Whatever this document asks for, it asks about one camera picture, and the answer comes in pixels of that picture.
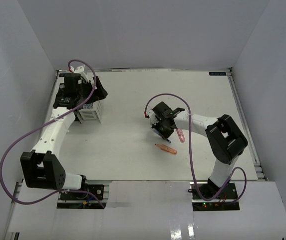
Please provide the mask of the blue white tape roll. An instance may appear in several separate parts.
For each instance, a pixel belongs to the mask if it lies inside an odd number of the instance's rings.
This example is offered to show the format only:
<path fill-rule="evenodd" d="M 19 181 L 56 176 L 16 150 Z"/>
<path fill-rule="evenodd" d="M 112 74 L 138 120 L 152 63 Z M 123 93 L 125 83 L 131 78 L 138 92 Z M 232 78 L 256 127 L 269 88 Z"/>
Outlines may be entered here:
<path fill-rule="evenodd" d="M 86 103 L 83 105 L 83 109 L 93 109 L 93 103 Z"/>

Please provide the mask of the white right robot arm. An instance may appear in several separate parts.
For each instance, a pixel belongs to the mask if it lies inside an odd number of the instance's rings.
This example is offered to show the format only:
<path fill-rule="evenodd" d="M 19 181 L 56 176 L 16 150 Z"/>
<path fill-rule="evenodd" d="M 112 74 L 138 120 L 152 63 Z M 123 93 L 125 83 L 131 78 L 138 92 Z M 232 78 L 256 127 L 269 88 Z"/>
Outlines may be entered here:
<path fill-rule="evenodd" d="M 209 195 L 218 200 L 227 192 L 226 184 L 239 156 L 248 146 L 248 141 L 233 118 L 227 114 L 221 117 L 206 117 L 191 114 L 183 108 L 172 110 L 164 102 L 145 113 L 151 128 L 164 140 L 175 130 L 187 130 L 204 136 L 215 156 L 213 171 L 208 178 Z"/>

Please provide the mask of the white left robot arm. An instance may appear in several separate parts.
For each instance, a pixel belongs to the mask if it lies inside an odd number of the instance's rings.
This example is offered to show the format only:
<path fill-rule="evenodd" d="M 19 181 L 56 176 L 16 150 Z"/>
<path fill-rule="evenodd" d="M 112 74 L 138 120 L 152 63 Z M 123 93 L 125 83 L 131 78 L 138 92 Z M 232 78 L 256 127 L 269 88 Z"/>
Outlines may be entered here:
<path fill-rule="evenodd" d="M 71 190 L 73 196 L 82 200 L 88 195 L 88 186 L 83 175 L 65 171 L 58 156 L 69 127 L 77 118 L 80 104 L 91 104 L 107 97 L 99 77 L 88 82 L 78 73 L 61 73 L 60 83 L 50 116 L 51 124 L 46 126 L 37 144 L 30 152 L 23 152 L 20 163 L 29 188 L 49 190 Z"/>

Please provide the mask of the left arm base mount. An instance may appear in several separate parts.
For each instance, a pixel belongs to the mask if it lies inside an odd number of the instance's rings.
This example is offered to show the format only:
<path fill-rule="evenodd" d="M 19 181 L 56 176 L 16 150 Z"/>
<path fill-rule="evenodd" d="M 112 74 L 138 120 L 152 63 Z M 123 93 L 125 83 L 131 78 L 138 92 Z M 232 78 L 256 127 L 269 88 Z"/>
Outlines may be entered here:
<path fill-rule="evenodd" d="M 102 210 L 106 207 L 108 191 L 103 184 L 85 184 L 83 189 L 59 194 L 57 208 L 70 210 Z"/>

